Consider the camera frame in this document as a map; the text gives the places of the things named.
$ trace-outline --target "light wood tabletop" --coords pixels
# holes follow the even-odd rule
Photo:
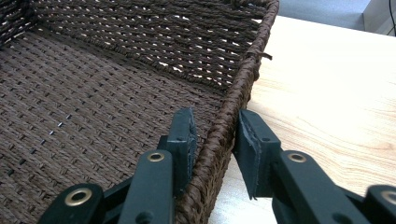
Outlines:
[[[248,109],[282,148],[312,156],[335,184],[364,195],[396,186],[396,38],[277,17]],[[250,201],[232,158],[209,223],[276,223]]]

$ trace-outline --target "basket bottom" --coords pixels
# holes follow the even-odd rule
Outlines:
[[[193,106],[198,150],[222,94],[46,29],[0,51],[0,220],[37,220],[67,187],[108,189]]]

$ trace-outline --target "table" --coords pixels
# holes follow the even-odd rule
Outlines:
[[[277,17],[247,108],[339,186],[396,186],[396,38]],[[209,223],[276,223],[232,158]]]

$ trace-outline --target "wood grain surface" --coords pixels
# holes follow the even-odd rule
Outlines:
[[[265,52],[247,108],[282,147],[360,195],[396,186],[396,38],[277,17]],[[276,223],[270,202],[249,201],[232,159],[209,223]]]

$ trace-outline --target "basket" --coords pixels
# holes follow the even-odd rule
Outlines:
[[[1,222],[37,221],[78,183],[120,183],[192,106],[198,149],[176,221],[206,223],[277,11],[277,0],[3,0]]]

